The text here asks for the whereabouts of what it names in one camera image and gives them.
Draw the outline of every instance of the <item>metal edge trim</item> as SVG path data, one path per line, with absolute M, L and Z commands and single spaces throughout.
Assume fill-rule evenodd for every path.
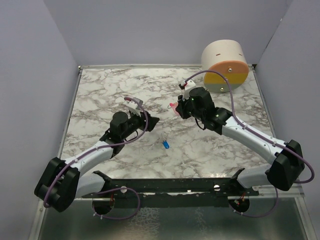
M 71 114 L 72 114 L 72 111 L 73 111 L 73 108 L 74 108 L 74 104 L 75 104 L 75 101 L 76 101 L 76 96 L 77 96 L 77 92 L 78 92 L 81 76 L 82 76 L 82 69 L 79 70 L 78 77 L 77 77 L 77 80 L 76 80 L 75 90 L 74 90 L 74 93 L 73 93 L 73 96 L 72 96 L 71 106 L 70 106 L 70 109 L 69 109 L 69 112 L 68 112 L 68 115 L 67 115 L 66 123 L 65 123 L 65 126 L 64 126 L 63 134 L 62 134 L 62 139 L 61 139 L 61 142 L 60 142 L 60 147 L 59 147 L 59 150 L 58 150 L 58 156 L 59 157 L 61 157 L 61 154 L 62 154 L 62 151 L 63 151 L 63 148 L 64 148 L 64 143 L 65 143 L 65 139 L 66 139 L 66 135 L 67 135 L 67 130 L 68 130 L 68 127 L 69 127 Z M 44 220 L 44 217 L 45 217 L 45 212 L 46 212 L 46 209 L 44 209 L 43 204 L 44 204 L 43 201 L 39 199 L 28 240 L 39 239 L 41 226 L 42 226 L 42 223 L 43 223 L 43 220 Z
M 317 235 L 312 224 L 305 199 L 303 197 L 295 197 L 295 203 L 298 208 L 299 215 L 303 224 L 303 228 L 308 240 L 317 240 Z
M 274 125 L 274 121 L 273 121 L 273 118 L 271 116 L 271 113 L 270 113 L 270 110 L 268 108 L 268 105 L 266 103 L 266 99 L 265 99 L 265 96 L 261 90 L 261 87 L 260 87 L 260 84 L 259 84 L 259 81 L 258 81 L 258 78 L 257 78 L 257 74 L 256 74 L 256 70 L 252 67 L 252 72 L 253 72 L 253 75 L 254 75 L 254 79 L 255 79 L 255 82 L 256 82 L 256 85 L 258 86 L 258 90 L 259 90 L 259 93 L 260 93 L 260 96 L 261 96 L 261 99 L 262 99 L 262 104 L 264 106 L 264 109 L 265 109 L 265 113 L 266 113 L 266 117 L 268 118 L 268 121 L 269 121 L 269 125 L 270 125 L 270 128 L 271 128 L 271 132 L 272 132 L 272 135 L 273 137 L 277 137 L 276 136 L 276 132 L 275 132 L 275 125 Z
M 40 230 L 42 226 L 42 222 L 45 217 L 45 211 L 44 211 L 44 206 L 43 206 L 43 201 L 39 200 L 38 205 L 36 207 L 36 212 L 35 216 L 33 219 L 31 231 L 28 237 L 28 240 L 36 240 L 39 238 L 40 235 Z
M 201 64 L 107 64 L 83 65 L 80 69 L 122 69 L 122 68 L 201 68 Z
M 68 115 L 67 115 L 67 119 L 66 119 L 66 123 L 65 123 L 65 126 L 64 126 L 62 139 L 61 139 L 61 142 L 60 142 L 60 147 L 59 147 L 59 151 L 58 151 L 59 158 L 61 157 L 62 151 L 64 149 L 66 135 L 67 135 L 67 131 L 68 131 L 69 123 L 70 123 L 71 114 L 72 114 L 72 111 L 74 109 L 74 105 L 75 105 L 75 102 L 76 102 L 76 96 L 77 96 L 77 92 L 78 92 L 81 76 L 82 76 L 82 70 L 80 69 L 79 74 L 78 74 L 78 78 L 76 80 L 75 91 L 74 91 L 73 96 L 72 96 L 71 106 L 70 106 L 70 109 L 69 109 L 69 112 L 68 112 Z

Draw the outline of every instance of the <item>cable clip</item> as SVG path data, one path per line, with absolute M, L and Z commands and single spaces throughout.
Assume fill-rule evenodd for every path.
M 246 130 L 247 127 L 248 127 L 248 124 L 246 123 L 246 124 L 242 127 L 242 129 L 243 129 L 243 130 Z

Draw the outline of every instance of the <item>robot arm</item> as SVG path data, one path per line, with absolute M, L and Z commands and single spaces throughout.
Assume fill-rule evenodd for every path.
M 47 203 L 58 212 L 62 212 L 70 206 L 75 197 L 102 189 L 105 181 L 101 176 L 95 173 L 83 175 L 99 163 L 116 156 L 125 144 L 133 142 L 134 139 L 125 142 L 132 133 L 138 129 L 151 132 L 160 120 L 158 117 L 150 116 L 147 111 L 140 112 L 139 105 L 142 105 L 142 101 L 137 98 L 125 105 L 129 108 L 130 118 L 123 111 L 116 112 L 112 116 L 110 128 L 92 147 L 65 160 L 55 157 L 49 161 L 34 190 L 37 197 L 44 200 L 48 195 Z M 65 171 L 56 181 L 63 168 L 66 168 Z
M 196 87 L 190 80 L 187 85 L 179 85 L 184 94 L 178 97 L 176 111 L 183 119 L 194 117 L 204 125 L 203 129 L 214 131 L 220 135 L 230 137 L 251 150 L 258 153 L 268 164 L 251 168 L 240 169 L 231 178 L 236 188 L 250 188 L 252 186 L 270 185 L 288 191 L 305 168 L 305 164 L 296 156 L 281 148 L 287 147 L 302 156 L 301 146 L 294 140 L 289 143 L 273 138 L 242 120 L 241 126 L 232 112 L 222 107 L 215 107 L 210 93 L 203 87 Z M 253 134 L 258 133 L 263 138 L 271 140 L 273 144 Z

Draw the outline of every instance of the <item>black metal bar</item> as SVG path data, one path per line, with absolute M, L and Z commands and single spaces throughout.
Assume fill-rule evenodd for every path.
M 118 209 L 134 209 L 138 205 L 135 194 L 123 193 L 114 195 L 114 207 Z M 156 193 L 153 195 L 139 194 L 141 208 L 186 208 L 186 207 L 228 207 L 228 198 L 216 197 L 212 193 L 178 194 L 170 195 L 167 193 Z M 96 200 L 93 205 L 109 206 L 109 201 Z

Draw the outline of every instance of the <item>pink object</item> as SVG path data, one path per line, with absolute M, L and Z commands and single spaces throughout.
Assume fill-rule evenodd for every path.
M 176 111 L 176 107 L 178 106 L 178 103 L 177 102 L 170 103 L 169 105 L 172 108 L 172 110 L 174 111 L 174 113 L 179 116 L 179 113 Z

